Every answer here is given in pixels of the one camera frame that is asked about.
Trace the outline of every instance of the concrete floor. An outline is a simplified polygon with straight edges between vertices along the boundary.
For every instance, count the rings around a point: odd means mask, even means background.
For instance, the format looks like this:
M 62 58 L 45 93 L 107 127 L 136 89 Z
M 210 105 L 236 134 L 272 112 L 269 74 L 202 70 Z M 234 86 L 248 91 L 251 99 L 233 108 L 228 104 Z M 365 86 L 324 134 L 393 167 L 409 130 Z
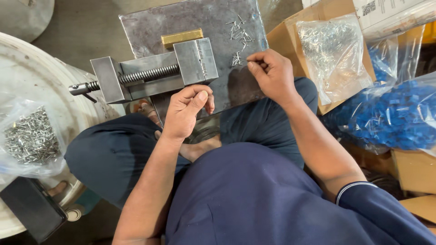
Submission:
M 258 0 L 265 31 L 303 9 L 301 0 Z M 119 14 L 178 2 L 178 0 L 56 0 L 52 20 L 32 44 L 63 62 L 92 72 L 90 59 L 112 56 L 118 61 L 133 59 Z M 43 245 L 87 245 L 113 236 L 120 210 L 100 201 L 90 214 L 68 222 Z M 33 244 L 22 233 L 1 244 Z

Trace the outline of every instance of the hand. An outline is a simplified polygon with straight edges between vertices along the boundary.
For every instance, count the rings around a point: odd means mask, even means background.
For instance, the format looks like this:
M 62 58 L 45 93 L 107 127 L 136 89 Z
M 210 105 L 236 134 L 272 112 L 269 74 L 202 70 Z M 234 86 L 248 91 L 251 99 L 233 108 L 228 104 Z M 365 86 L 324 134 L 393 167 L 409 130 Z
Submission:
M 247 57 L 248 68 L 262 92 L 280 106 L 300 98 L 295 85 L 291 61 L 272 49 Z
M 182 144 L 191 135 L 203 107 L 209 114 L 215 109 L 212 89 L 206 85 L 192 85 L 173 94 L 161 138 Z

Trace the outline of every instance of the dark pants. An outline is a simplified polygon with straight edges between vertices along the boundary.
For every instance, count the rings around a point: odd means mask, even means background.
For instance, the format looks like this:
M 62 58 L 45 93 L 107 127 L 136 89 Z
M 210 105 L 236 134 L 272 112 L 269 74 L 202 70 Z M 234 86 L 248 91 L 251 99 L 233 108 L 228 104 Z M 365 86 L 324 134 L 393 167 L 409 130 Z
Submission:
M 296 78 L 295 87 L 315 113 L 318 93 L 314 83 L 307 78 Z M 221 114 L 220 121 L 223 145 L 261 144 L 280 152 L 299 167 L 304 166 L 288 117 L 274 101 L 265 98 L 227 110 Z M 68 146 L 65 159 L 79 181 L 122 208 L 156 145 L 156 130 L 161 128 L 146 116 L 128 114 L 80 133 Z M 175 187 L 190 164 L 178 157 Z

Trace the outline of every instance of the fingernail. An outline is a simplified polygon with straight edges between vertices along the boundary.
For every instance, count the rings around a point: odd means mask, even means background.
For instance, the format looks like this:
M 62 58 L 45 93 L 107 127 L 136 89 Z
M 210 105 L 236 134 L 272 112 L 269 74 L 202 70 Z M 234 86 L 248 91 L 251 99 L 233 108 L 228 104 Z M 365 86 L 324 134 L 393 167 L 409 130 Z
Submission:
M 205 100 L 208 98 L 208 93 L 205 90 L 203 90 L 198 94 L 198 98 L 201 100 Z

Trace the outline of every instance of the gold bar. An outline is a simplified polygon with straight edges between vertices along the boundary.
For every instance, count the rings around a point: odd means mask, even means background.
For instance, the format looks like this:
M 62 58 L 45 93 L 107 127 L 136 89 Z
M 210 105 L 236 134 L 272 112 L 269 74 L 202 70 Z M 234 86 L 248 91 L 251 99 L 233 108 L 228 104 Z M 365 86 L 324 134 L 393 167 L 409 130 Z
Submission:
M 172 48 L 173 44 L 176 43 L 203 38 L 203 31 L 201 30 L 201 28 L 198 28 L 196 30 L 163 35 L 160 38 L 162 39 L 162 45 L 165 48 Z

